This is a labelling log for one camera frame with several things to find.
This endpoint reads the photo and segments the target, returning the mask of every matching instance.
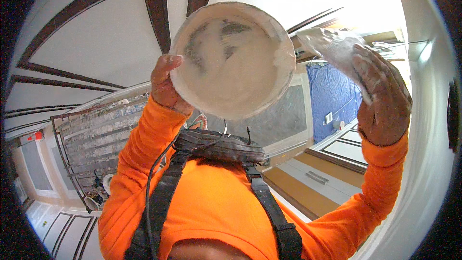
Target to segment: orange long-sleeve shirt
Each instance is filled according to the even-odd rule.
[[[111,196],[99,219],[100,248],[106,259],[123,259],[145,208],[149,169],[186,119],[149,98],[119,154]],[[347,259],[392,210],[400,190],[407,136],[389,147],[363,139],[363,153],[369,163],[363,193],[353,195],[335,211],[304,223],[278,201],[287,221],[295,223],[302,236],[304,259]],[[172,154],[172,150],[167,154],[167,166]],[[238,165],[201,165],[203,161],[186,164],[162,230],[159,259],[166,260],[177,241],[207,238],[228,243],[252,259],[276,260],[271,223],[244,170]],[[150,193],[164,170],[153,176]]]

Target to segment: electrical outlet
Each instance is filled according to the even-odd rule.
[[[332,113],[328,113],[326,115],[326,124],[330,123],[332,121]]]

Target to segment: hand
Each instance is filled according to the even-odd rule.
[[[354,45],[353,67],[370,95],[372,105],[361,103],[358,129],[377,146],[389,146],[406,132],[412,97],[396,67],[377,52]]]
[[[157,60],[151,73],[151,96],[161,106],[173,109],[184,115],[189,115],[194,108],[176,92],[170,80],[170,71],[183,62],[181,55],[164,54]]]

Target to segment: man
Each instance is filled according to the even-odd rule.
[[[145,208],[149,170],[193,111],[170,80],[169,72],[181,63],[181,56],[159,58],[151,74],[151,97],[120,152],[111,197],[98,224],[101,252],[107,259],[123,259]],[[358,112],[369,163],[363,193],[310,223],[278,202],[302,237],[303,259],[352,256],[390,213],[400,189],[412,99],[396,68],[377,53],[355,45],[353,65],[373,95],[373,104],[362,103]],[[167,163],[173,152],[167,153]],[[162,229],[159,259],[278,259],[270,220],[244,169],[208,161],[187,162]],[[153,176],[150,193],[164,171]]]

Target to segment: blue tarp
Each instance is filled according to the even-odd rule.
[[[356,118],[362,101],[361,90],[347,76],[332,65],[307,65],[313,114],[314,141],[318,143],[333,134],[333,122],[325,125],[325,117],[348,124]]]

